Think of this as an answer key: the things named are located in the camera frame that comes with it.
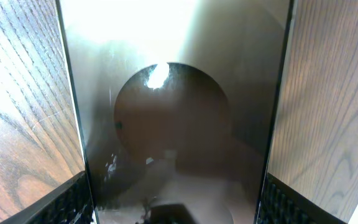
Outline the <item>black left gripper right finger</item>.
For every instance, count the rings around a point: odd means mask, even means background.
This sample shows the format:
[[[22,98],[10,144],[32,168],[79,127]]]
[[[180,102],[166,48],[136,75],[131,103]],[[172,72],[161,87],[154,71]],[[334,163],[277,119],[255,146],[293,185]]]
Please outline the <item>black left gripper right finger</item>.
[[[346,224],[271,174],[264,180],[256,224]]]

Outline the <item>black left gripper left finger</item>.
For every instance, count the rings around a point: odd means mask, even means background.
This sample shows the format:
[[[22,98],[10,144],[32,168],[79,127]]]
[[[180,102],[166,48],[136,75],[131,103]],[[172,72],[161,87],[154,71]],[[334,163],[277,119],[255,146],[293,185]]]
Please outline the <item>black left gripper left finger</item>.
[[[1,224],[90,224],[93,212],[87,175],[81,171]]]

